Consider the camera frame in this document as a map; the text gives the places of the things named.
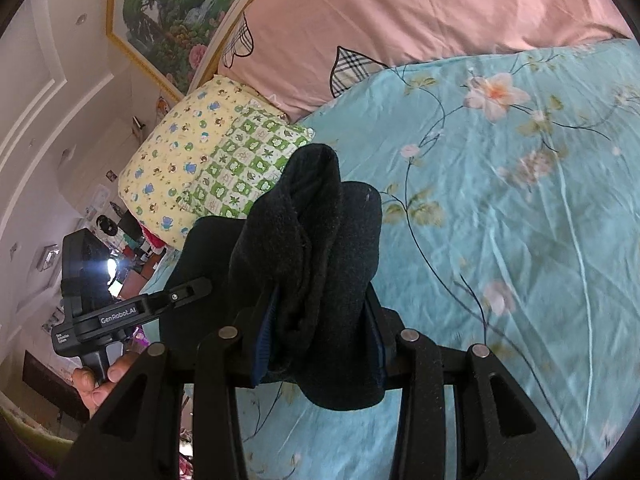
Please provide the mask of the person's left hand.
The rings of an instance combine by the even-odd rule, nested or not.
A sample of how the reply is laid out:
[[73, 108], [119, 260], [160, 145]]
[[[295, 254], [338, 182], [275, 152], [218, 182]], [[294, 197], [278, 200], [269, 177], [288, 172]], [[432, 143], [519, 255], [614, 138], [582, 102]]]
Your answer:
[[73, 371], [73, 386], [78, 392], [82, 403], [89, 411], [90, 417], [96, 414], [96, 411], [139, 356], [140, 354], [136, 352], [126, 352], [118, 358], [107, 370], [106, 379], [101, 385], [98, 384], [93, 372], [87, 367], [76, 368]]

